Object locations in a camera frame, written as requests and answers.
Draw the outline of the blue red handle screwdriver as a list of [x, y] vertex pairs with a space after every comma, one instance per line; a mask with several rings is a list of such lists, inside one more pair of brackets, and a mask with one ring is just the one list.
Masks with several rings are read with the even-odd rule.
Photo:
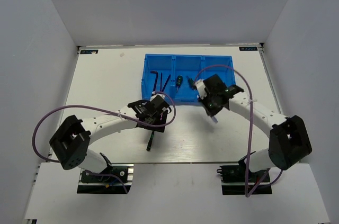
[[216, 117], [211, 117], [211, 119], [212, 119], [212, 121], [213, 121], [214, 123], [218, 123], [218, 120], [217, 120]]

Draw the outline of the stubby green screwdriver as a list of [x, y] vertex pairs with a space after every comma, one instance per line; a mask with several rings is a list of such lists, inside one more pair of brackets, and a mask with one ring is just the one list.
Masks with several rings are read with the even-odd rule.
[[194, 80], [189, 76], [187, 76], [187, 80], [188, 80], [189, 88], [192, 90], [195, 90]]
[[178, 75], [175, 81], [175, 86], [176, 86], [176, 92], [178, 92], [179, 88], [181, 87], [183, 83], [183, 76], [182, 75]]

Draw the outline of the brown hex key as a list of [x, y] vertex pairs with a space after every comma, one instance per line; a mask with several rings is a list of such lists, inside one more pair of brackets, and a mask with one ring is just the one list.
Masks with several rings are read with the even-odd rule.
[[162, 91], [162, 86], [163, 86], [163, 73], [160, 74], [160, 88], [159, 88], [160, 91]]
[[157, 81], [158, 81], [158, 75], [159, 74], [158, 74], [157, 71], [154, 71], [154, 70], [151, 70], [150, 73], [155, 76], [154, 83], [153, 83], [153, 92], [154, 92], [156, 90], [156, 87], [157, 87]]
[[166, 86], [167, 86], [168, 82], [170, 81], [170, 79], [171, 79], [171, 75], [168, 75], [168, 77], [167, 77], [167, 79], [166, 79], [166, 82], [165, 82], [165, 84], [164, 84], [164, 86], [163, 86], [163, 88], [162, 88], [162, 91], [163, 91], [163, 92], [165, 91]]

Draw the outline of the slim green black screwdriver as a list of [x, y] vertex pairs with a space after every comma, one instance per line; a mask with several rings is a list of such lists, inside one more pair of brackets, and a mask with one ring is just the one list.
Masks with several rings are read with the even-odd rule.
[[150, 151], [151, 150], [153, 139], [154, 139], [154, 134], [155, 134], [155, 132], [152, 131], [151, 135], [150, 135], [150, 138], [149, 138], [149, 141], [148, 141], [148, 144], [147, 144], [147, 147], [146, 147], [146, 151]]

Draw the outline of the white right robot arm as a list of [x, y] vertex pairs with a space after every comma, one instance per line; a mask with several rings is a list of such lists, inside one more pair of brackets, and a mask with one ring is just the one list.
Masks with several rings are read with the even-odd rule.
[[256, 151], [239, 161], [240, 177], [251, 181], [261, 170], [277, 167], [282, 171], [308, 156], [312, 146], [303, 119], [287, 117], [252, 101], [248, 93], [237, 85], [226, 86], [214, 74], [195, 83], [198, 101], [206, 113], [214, 118], [222, 109], [239, 114], [258, 127], [269, 139], [266, 149]]

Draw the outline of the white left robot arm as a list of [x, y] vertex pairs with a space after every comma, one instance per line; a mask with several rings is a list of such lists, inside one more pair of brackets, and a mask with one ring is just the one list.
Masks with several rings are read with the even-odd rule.
[[94, 173], [100, 181], [112, 175], [112, 164], [103, 153], [89, 149], [94, 142], [123, 130], [143, 128], [163, 132], [170, 105], [163, 94], [151, 100], [129, 103], [116, 112], [105, 111], [102, 116], [79, 119], [68, 116], [49, 143], [64, 170], [76, 167]]

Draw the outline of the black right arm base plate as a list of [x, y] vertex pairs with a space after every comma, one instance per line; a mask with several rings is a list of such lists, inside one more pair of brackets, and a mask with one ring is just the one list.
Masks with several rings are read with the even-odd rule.
[[[223, 195], [244, 195], [245, 194], [245, 171], [239, 165], [223, 165], [216, 170], [221, 178], [221, 188]], [[260, 183], [253, 195], [272, 194], [269, 174]]]

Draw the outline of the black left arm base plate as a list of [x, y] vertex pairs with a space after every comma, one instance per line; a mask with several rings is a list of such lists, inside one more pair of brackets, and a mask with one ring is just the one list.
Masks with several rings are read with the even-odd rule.
[[81, 169], [77, 194], [127, 194], [132, 186], [134, 164], [113, 164], [104, 171], [112, 176], [95, 176]]

